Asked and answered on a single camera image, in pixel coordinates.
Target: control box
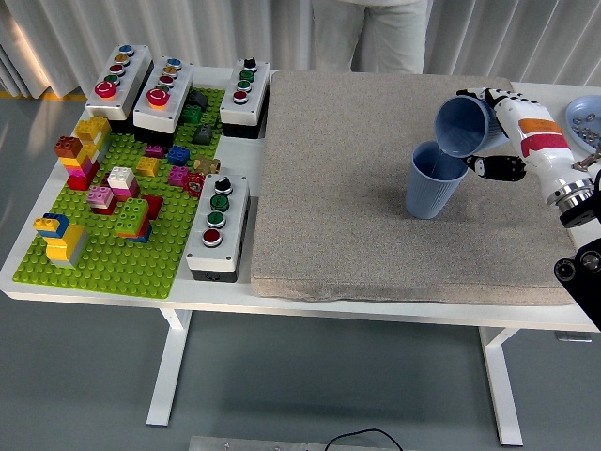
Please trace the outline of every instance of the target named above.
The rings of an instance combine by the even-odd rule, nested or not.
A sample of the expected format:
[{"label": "control box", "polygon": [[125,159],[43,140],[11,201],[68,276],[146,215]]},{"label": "control box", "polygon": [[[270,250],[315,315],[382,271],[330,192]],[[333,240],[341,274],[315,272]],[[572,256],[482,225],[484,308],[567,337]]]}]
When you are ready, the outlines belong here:
[{"label": "control box", "polygon": [[246,177],[207,175],[185,251],[194,279],[238,280],[249,207]]},{"label": "control box", "polygon": [[223,95],[220,114],[223,134],[257,138],[267,112],[270,63],[239,59]]},{"label": "control box", "polygon": [[126,120],[151,64],[147,45],[117,45],[87,96],[87,113],[109,120]]},{"label": "control box", "polygon": [[161,56],[133,108],[133,125],[174,133],[192,80],[192,63]]}]

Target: table leg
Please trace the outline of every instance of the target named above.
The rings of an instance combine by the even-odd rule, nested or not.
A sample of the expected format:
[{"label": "table leg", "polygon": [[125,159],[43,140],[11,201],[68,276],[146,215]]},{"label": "table leg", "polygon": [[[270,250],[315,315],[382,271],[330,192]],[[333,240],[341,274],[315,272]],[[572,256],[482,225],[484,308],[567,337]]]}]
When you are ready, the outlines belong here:
[{"label": "table leg", "polygon": [[162,315],[169,322],[169,332],[162,352],[161,366],[157,383],[150,401],[146,424],[149,426],[167,426],[171,415],[171,406],[176,394],[179,367],[186,347],[188,327],[192,310],[162,308]]},{"label": "table leg", "polygon": [[502,347],[505,340],[514,336],[518,329],[497,327],[480,327],[479,329],[499,440],[501,445],[522,446],[524,443],[517,422],[516,404]]}]

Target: robotic arm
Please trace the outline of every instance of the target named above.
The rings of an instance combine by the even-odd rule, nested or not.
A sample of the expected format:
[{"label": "robotic arm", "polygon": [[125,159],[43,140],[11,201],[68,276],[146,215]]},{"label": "robotic arm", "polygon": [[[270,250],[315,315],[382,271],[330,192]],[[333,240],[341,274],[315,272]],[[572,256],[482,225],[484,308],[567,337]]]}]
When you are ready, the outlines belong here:
[{"label": "robotic arm", "polygon": [[[564,227],[580,226],[594,218],[601,221],[601,171],[595,182],[583,172],[582,163],[574,161],[562,130],[546,107],[521,94],[499,89],[471,88],[457,94],[480,99],[495,110],[517,155],[540,179],[543,198],[549,206],[559,208]],[[476,173],[476,169],[485,172],[485,160],[479,162],[478,157],[472,157],[466,164]],[[601,283],[601,239],[582,246],[574,257],[560,259],[554,272],[595,326],[601,329],[601,299],[596,291]]]}]

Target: gray floor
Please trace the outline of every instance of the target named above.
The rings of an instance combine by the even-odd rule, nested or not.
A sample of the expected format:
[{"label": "gray floor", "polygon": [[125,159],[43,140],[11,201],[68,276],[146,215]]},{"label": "gray floor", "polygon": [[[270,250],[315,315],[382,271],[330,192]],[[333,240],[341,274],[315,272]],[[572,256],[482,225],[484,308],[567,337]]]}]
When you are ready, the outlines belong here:
[{"label": "gray floor", "polygon": [[[0,261],[80,102],[0,100]],[[168,428],[146,426],[167,323],[147,309],[0,294],[0,450],[176,450],[193,435],[498,450],[475,328],[195,313]],[[506,345],[525,450],[601,448],[601,336]],[[389,446],[378,435],[346,444]]]}]

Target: white curtain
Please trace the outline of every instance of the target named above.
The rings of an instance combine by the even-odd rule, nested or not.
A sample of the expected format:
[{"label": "white curtain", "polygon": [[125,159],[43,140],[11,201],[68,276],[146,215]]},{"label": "white curtain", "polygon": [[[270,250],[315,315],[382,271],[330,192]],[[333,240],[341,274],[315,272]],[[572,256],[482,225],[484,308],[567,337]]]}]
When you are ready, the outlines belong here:
[{"label": "white curtain", "polygon": [[[424,71],[601,84],[601,0],[431,0]],[[369,29],[356,70],[377,70]],[[90,92],[117,44],[153,57],[313,67],[310,0],[0,0],[0,80],[12,95]]]}]

